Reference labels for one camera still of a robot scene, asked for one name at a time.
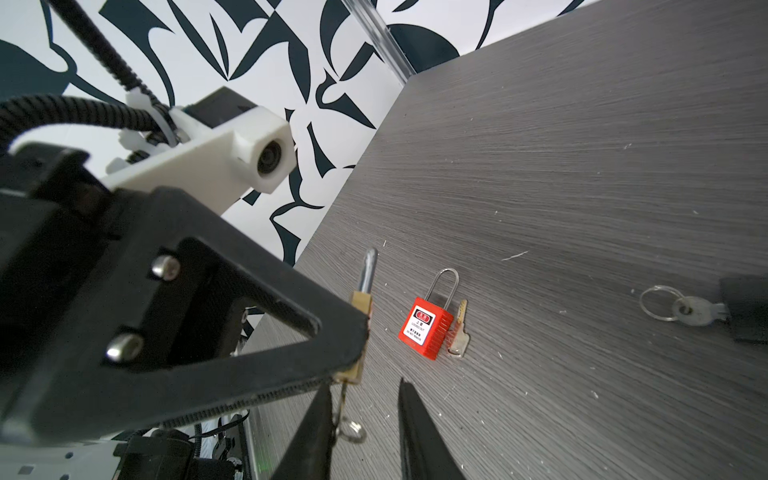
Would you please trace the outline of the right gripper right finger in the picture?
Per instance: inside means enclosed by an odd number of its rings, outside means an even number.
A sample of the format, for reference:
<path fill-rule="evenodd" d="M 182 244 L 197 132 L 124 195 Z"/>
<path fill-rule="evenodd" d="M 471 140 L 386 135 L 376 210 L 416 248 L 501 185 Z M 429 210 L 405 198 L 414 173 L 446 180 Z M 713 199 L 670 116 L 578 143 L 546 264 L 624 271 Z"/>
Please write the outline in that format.
<path fill-rule="evenodd" d="M 404 379 L 399 384 L 398 419 L 403 479 L 464 479 L 414 385 Z"/>

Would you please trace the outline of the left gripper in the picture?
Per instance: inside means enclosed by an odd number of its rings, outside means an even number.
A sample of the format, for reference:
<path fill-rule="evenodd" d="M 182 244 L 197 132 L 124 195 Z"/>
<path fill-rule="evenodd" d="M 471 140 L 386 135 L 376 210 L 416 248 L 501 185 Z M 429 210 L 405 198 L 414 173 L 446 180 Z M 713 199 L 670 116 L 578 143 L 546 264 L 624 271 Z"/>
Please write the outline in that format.
<path fill-rule="evenodd" d="M 111 191 L 85 167 L 88 155 L 31 143 L 1 157 L 1 381 L 18 384 L 107 246 L 117 219 L 150 192 Z"/>

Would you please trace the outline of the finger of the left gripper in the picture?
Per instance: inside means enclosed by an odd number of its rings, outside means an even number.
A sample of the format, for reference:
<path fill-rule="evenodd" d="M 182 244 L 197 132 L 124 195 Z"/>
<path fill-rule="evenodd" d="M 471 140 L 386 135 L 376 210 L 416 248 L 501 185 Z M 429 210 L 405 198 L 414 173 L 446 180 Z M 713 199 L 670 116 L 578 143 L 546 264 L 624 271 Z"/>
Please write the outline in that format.
<path fill-rule="evenodd" d="M 316 388 L 364 316 L 196 201 L 159 188 L 111 242 L 18 384 L 1 439 L 57 445 L 179 426 Z"/>

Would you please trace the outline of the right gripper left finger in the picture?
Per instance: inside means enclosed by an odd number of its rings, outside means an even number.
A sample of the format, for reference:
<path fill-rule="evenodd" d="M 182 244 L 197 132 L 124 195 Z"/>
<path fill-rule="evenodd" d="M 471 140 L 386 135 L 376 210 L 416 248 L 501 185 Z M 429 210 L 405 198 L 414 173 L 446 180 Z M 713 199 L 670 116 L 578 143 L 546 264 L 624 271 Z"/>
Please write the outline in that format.
<path fill-rule="evenodd" d="M 319 479 L 330 476 L 334 445 L 333 400 L 328 384 L 316 392 L 271 479 Z"/>

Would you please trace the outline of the small silver padlock key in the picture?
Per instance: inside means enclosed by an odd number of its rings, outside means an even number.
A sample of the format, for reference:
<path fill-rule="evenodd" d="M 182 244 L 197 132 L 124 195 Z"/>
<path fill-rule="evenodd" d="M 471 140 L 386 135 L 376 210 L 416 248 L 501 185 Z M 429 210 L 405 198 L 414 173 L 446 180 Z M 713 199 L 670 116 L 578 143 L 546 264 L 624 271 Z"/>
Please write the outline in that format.
<path fill-rule="evenodd" d="M 349 384 L 341 383 L 339 400 L 334 414 L 333 443 L 344 441 L 354 445 L 363 444 L 367 440 L 367 430 L 364 425 L 346 415 L 346 404 Z"/>

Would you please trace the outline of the silver brass key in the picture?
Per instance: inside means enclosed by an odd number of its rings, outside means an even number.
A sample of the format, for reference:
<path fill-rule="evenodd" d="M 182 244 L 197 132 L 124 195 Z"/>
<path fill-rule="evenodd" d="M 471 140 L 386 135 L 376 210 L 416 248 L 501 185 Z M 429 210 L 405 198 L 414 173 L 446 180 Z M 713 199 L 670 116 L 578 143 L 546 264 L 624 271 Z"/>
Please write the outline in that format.
<path fill-rule="evenodd" d="M 462 358 L 471 340 L 471 336 L 467 333 L 465 327 L 467 309 L 468 300 L 464 299 L 459 304 L 456 325 L 446 348 L 447 353 L 453 358 Z"/>

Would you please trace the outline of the red padlock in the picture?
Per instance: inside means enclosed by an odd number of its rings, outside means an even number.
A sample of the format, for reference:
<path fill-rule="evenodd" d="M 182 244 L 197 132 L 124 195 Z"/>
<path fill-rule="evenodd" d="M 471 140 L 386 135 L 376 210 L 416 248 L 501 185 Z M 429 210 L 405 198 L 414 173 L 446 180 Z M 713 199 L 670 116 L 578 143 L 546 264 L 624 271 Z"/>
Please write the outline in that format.
<path fill-rule="evenodd" d="M 445 297 L 443 306 L 430 301 L 435 287 L 445 274 L 453 275 L 453 284 Z M 426 294 L 416 297 L 409 314 L 398 332 L 398 339 L 419 355 L 436 360 L 445 337 L 454 321 L 449 311 L 453 297 L 460 283 L 459 272 L 454 268 L 444 268 L 434 277 Z"/>

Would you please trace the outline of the large brass padlock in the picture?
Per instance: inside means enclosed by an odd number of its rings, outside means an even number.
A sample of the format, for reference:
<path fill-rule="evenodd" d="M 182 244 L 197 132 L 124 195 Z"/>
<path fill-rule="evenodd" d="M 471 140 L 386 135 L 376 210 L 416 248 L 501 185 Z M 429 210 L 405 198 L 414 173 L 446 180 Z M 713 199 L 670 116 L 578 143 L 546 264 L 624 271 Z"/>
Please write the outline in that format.
<path fill-rule="evenodd" d="M 364 316 L 364 322 L 362 323 L 362 326 L 364 327 L 363 343 L 356 361 L 347 369 L 335 374 L 334 381 L 337 383 L 357 385 L 362 381 L 364 362 L 371 330 L 373 312 L 372 287 L 377 261 L 378 250 L 375 247 L 367 249 L 364 255 L 363 268 L 357 289 L 354 290 L 350 296 L 350 305 Z"/>

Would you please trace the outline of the black padlock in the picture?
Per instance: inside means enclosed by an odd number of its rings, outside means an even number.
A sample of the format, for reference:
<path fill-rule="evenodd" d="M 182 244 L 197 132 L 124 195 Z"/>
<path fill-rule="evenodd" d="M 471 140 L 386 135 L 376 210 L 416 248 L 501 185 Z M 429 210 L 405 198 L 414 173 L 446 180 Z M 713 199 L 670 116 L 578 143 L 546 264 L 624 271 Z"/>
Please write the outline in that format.
<path fill-rule="evenodd" d="M 661 322 L 678 322 L 690 327 L 705 327 L 715 322 L 728 326 L 731 338 L 747 344 L 767 344 L 767 276 L 748 275 L 719 280 L 721 302 L 685 295 L 667 285 L 654 285 L 638 299 L 640 309 Z M 673 297 L 668 315 L 652 312 L 645 304 L 651 293 L 668 293 Z"/>

